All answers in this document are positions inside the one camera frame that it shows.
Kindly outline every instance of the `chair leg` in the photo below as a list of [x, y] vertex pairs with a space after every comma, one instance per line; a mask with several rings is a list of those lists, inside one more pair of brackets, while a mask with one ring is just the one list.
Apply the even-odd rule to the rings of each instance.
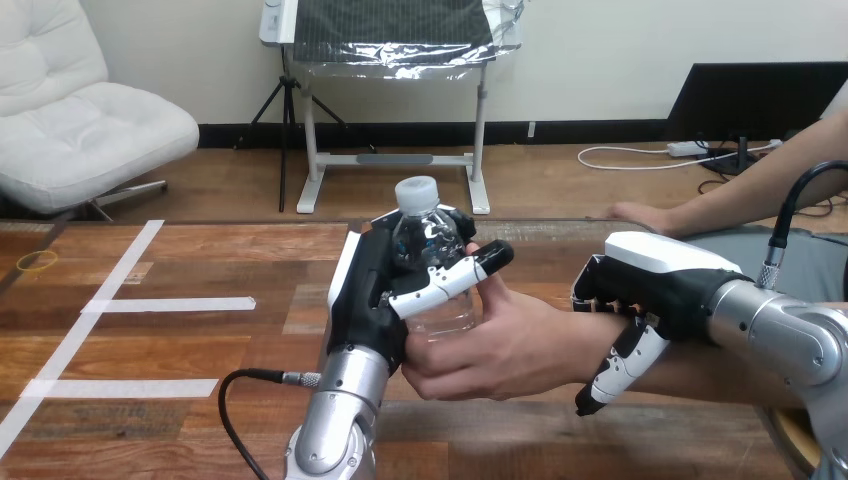
[[160, 190], [163, 192], [168, 190], [168, 182], [162, 180], [160, 182], [146, 183], [144, 185], [136, 185], [133, 187], [123, 188], [121, 190], [95, 198], [94, 200], [92, 200], [92, 204], [96, 205], [99, 210], [99, 207], [105, 207], [106, 205], [110, 205], [115, 202], [120, 202], [121, 200], [126, 200], [127, 198], [132, 198], [147, 192], [152, 192], [154, 190]]
[[104, 212], [103, 209], [100, 208], [100, 205], [97, 204], [97, 200], [92, 200], [88, 202], [88, 206], [91, 207], [91, 209], [94, 210], [95, 213], [103, 217], [103, 220], [106, 220], [107, 222], [114, 222], [114, 220], [112, 220], [112, 217], [107, 215], [106, 212]]

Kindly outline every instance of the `white wall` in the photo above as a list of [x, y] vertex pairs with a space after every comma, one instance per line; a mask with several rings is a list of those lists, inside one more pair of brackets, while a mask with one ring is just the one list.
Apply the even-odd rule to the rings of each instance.
[[[491, 69], [489, 119], [665, 118], [693, 62], [848, 58], [846, 0], [526, 0], [524, 47]], [[250, 121], [280, 74], [262, 0], [82, 0], [113, 81], [200, 123]], [[471, 121], [474, 81], [322, 79], [350, 122]], [[835, 105], [848, 106], [848, 88]], [[264, 118], [280, 121], [280, 104]]]

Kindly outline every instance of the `white chair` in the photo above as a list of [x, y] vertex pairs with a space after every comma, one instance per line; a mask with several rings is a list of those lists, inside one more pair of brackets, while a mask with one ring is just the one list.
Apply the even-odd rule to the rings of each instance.
[[102, 213], [166, 188], [112, 191], [195, 150], [197, 123], [107, 79], [78, 0], [0, 0], [0, 196], [46, 215], [86, 203]]

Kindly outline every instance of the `robotic finger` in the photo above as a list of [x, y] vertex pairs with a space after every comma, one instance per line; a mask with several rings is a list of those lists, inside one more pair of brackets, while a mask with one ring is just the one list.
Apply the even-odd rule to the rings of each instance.
[[592, 415], [612, 403], [648, 371], [669, 343], [644, 318], [633, 317], [601, 363], [594, 381], [577, 394], [577, 415]]

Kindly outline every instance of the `bottle cap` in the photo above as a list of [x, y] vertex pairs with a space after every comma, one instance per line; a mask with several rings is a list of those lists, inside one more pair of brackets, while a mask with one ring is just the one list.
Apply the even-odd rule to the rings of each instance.
[[395, 187], [398, 209], [404, 215], [415, 215], [439, 206], [439, 188], [433, 177], [412, 177]]

